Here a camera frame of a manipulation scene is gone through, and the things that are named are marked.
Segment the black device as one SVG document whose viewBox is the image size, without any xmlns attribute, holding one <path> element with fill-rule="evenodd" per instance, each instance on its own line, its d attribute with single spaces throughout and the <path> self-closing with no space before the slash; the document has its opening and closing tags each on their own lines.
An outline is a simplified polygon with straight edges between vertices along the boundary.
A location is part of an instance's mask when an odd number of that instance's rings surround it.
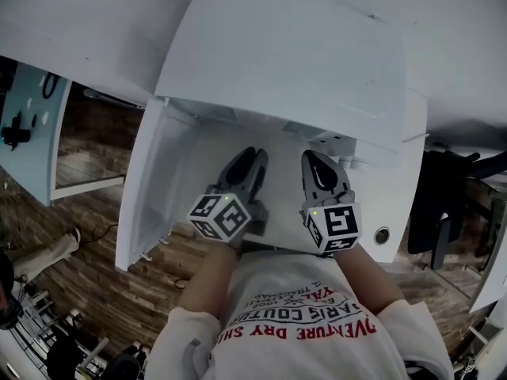
<svg viewBox="0 0 507 380">
<path fill-rule="evenodd" d="M 0 130 L 2 141 L 14 151 L 20 143 L 28 143 L 31 139 L 31 131 L 21 128 L 21 112 L 13 119 L 11 126 L 2 127 Z"/>
</svg>

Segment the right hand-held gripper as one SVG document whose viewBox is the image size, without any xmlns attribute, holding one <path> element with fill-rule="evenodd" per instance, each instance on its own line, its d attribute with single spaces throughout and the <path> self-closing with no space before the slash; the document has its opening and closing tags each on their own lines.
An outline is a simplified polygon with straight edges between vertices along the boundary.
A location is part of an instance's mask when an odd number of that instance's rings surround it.
<svg viewBox="0 0 507 380">
<path fill-rule="evenodd" d="M 323 257 L 353 248 L 362 235 L 360 205 L 345 169 L 330 157 L 305 150 L 301 157 L 303 225 Z"/>
</svg>

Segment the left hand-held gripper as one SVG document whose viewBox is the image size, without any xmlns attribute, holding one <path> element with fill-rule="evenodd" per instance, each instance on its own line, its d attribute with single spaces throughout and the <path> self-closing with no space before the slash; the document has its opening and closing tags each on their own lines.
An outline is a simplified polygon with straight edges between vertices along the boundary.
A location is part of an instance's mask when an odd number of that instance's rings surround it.
<svg viewBox="0 0 507 380">
<path fill-rule="evenodd" d="M 204 238 L 231 243 L 243 234 L 265 236 L 269 212 L 257 198 L 269 156 L 253 146 L 237 154 L 217 183 L 207 187 L 191 206 L 187 219 Z"/>
</svg>

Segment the black office chair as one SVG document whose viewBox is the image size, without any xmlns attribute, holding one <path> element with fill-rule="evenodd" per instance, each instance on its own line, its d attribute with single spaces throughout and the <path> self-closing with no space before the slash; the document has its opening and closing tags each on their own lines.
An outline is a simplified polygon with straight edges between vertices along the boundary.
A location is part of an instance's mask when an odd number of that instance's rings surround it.
<svg viewBox="0 0 507 380">
<path fill-rule="evenodd" d="M 450 150 L 424 152 L 410 211 L 407 252 L 410 255 L 431 252 L 430 268 L 441 268 L 448 244 L 459 239 L 466 209 L 488 221 L 484 242 L 490 244 L 496 239 L 497 207 L 486 208 L 469 197 L 467 181 L 499 173 L 505 160 L 507 152 L 483 160 L 478 153 L 464 157 Z"/>
</svg>

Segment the white printed shirt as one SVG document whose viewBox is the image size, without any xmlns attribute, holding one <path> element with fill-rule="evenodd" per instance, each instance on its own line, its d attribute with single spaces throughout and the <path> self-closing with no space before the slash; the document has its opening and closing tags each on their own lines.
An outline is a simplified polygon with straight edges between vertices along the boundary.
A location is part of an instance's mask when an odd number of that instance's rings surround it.
<svg viewBox="0 0 507 380">
<path fill-rule="evenodd" d="M 172 309 L 145 380 L 453 380 L 426 304 L 374 315 L 334 257 L 238 254 L 223 323 Z"/>
</svg>

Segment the white desk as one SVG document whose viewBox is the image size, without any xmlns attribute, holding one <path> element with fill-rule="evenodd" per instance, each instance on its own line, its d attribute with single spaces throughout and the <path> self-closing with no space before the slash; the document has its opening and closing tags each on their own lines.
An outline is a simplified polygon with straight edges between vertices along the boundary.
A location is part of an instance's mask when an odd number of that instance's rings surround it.
<svg viewBox="0 0 507 380">
<path fill-rule="evenodd" d="M 381 263 L 392 262 L 402 242 L 421 168 L 427 112 L 427 99 L 408 89 L 402 145 L 395 162 L 347 171 L 356 202 L 360 205 L 360 244 Z M 186 158 L 174 220 L 186 222 L 198 195 L 204 193 L 209 184 L 216 182 L 225 165 L 248 146 L 262 148 L 269 155 L 265 181 L 258 193 L 258 198 L 269 211 L 269 219 L 264 237 L 250 234 L 247 240 L 316 252 L 315 243 L 303 226 L 299 213 L 305 200 L 300 158 L 309 144 L 293 135 L 262 134 L 224 123 L 201 124 L 196 129 L 195 144 Z M 379 246 L 374 242 L 374 234 L 383 226 L 389 228 L 390 239 Z"/>
<path fill-rule="evenodd" d="M 490 254 L 482 279 L 470 305 L 475 312 L 502 298 L 507 292 L 507 186 L 490 193 L 488 229 Z"/>
</svg>

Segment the person's right forearm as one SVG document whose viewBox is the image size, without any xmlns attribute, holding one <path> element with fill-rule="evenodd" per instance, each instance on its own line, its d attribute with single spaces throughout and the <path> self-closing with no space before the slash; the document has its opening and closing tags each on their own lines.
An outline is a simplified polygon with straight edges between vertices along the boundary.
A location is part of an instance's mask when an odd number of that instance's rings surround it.
<svg viewBox="0 0 507 380">
<path fill-rule="evenodd" d="M 358 302 L 374 315 L 404 299 L 396 283 L 361 245 L 335 252 L 334 259 Z"/>
</svg>

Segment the person's left forearm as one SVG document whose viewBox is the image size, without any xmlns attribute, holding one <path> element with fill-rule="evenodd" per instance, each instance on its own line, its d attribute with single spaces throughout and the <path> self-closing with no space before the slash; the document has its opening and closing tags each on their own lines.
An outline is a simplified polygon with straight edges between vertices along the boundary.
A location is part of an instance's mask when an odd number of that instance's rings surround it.
<svg viewBox="0 0 507 380">
<path fill-rule="evenodd" d="M 212 245 L 186 284 L 177 306 L 192 313 L 209 314 L 222 324 L 228 289 L 237 264 L 237 249 L 222 243 Z"/>
</svg>

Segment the teal table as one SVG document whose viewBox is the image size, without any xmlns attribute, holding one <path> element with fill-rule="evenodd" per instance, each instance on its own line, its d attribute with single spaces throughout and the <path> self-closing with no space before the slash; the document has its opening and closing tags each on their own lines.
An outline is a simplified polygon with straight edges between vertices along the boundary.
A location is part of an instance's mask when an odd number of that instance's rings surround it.
<svg viewBox="0 0 507 380">
<path fill-rule="evenodd" d="M 0 136 L 0 167 L 22 188 L 45 206 L 55 190 L 56 158 L 63 115 L 72 81 L 60 77 L 50 99 L 42 97 L 46 70 L 18 63 L 13 83 L 6 94 L 0 130 L 11 126 L 21 112 L 21 128 L 31 131 L 31 139 L 12 151 Z"/>
</svg>

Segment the black desk lamp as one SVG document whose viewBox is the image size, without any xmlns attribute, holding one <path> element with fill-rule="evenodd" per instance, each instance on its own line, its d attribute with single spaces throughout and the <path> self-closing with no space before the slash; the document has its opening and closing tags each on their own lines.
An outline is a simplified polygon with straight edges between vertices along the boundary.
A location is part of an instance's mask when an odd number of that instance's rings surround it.
<svg viewBox="0 0 507 380">
<path fill-rule="evenodd" d="M 60 76 L 57 74 L 53 74 L 52 72 L 48 72 L 43 81 L 42 85 L 42 97 L 45 100 L 48 100 L 51 98 L 53 93 L 55 92 L 55 89 L 59 83 Z"/>
</svg>

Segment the white microwave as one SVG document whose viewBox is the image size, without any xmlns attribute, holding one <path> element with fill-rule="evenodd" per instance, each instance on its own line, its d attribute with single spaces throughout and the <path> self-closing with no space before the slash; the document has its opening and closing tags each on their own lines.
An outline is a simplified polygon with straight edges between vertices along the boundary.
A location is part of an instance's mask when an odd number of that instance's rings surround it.
<svg viewBox="0 0 507 380">
<path fill-rule="evenodd" d="M 363 169 L 397 159 L 405 101 L 402 37 L 383 21 L 330 0 L 192 0 L 135 138 L 116 266 L 178 223 L 201 124 L 293 135 Z"/>
</svg>

